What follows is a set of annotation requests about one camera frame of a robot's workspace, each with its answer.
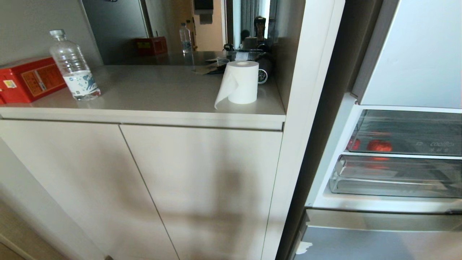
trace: label sticker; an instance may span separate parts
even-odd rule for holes
[[[30,70],[21,75],[34,97],[64,84],[56,64]]]
[[[136,45],[139,49],[150,49],[151,43],[150,42],[137,42]]]
[[[84,96],[96,91],[98,88],[89,70],[69,73],[63,78],[74,96]]]
[[[4,80],[3,83],[6,85],[7,88],[16,88],[16,84],[12,80]]]

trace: paper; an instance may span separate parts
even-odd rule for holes
[[[308,251],[307,249],[309,247],[311,247],[312,245],[313,245],[313,243],[300,241],[300,243],[298,244],[298,248],[297,248],[297,251],[295,252],[295,254],[304,254],[304,253],[306,253],[306,251]]]
[[[217,104],[228,98],[236,104],[249,104],[257,99],[258,62],[229,62],[221,81],[220,90],[215,100]]]
[[[241,52],[241,51],[236,52],[235,61],[246,61],[248,59],[249,59],[248,52]]]

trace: refrigerator shelf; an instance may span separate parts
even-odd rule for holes
[[[350,152],[462,155],[462,114],[363,110],[347,145]]]
[[[342,155],[353,156],[368,156],[368,157],[396,157],[396,158],[422,158],[422,159],[441,159],[441,160],[462,160],[462,156],[446,156],[446,155],[408,155],[408,154],[386,154],[386,153],[360,153],[350,152],[345,150]]]

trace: bottle cap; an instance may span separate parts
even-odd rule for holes
[[[64,32],[63,29],[57,29],[57,30],[51,30],[50,31],[50,35],[54,38],[58,38],[58,37],[62,37],[64,36],[66,33]]]

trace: crisper drawer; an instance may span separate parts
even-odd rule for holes
[[[462,161],[342,155],[329,187],[333,193],[462,198]]]
[[[350,152],[462,155],[462,114],[364,110]]]

